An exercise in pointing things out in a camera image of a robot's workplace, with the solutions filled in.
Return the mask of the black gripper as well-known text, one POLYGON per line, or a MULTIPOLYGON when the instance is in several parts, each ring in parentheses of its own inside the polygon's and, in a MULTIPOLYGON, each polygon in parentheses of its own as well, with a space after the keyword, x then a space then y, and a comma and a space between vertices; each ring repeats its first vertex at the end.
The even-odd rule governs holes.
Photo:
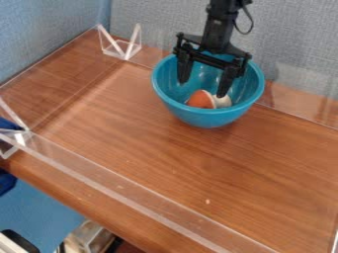
POLYGON ((177 81, 185 83, 189 78, 193 62, 203 63, 223 71, 216 97, 227 95, 233 79, 244 73, 252 56, 231 44, 233 30, 237 29, 237 11, 207 14, 201 36, 184 33, 176 34, 172 53, 177 59, 177 81))

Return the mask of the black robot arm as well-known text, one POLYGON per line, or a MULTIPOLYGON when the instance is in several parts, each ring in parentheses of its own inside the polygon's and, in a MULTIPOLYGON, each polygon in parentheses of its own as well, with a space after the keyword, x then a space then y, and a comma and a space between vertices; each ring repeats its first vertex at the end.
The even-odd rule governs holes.
POLYGON ((239 10, 243 10, 249 21, 253 21, 247 9, 251 3, 252 0, 209 0, 205 7, 207 19, 203 35, 176 34, 176 45, 172 48, 172 53, 176 57, 179 84, 188 81, 193 62, 220 69, 217 98, 227 95, 233 80, 244 75, 248 61, 252 59, 248 52, 231 44, 233 31, 247 35, 253 28, 249 27, 247 32, 241 32, 236 24, 239 10))

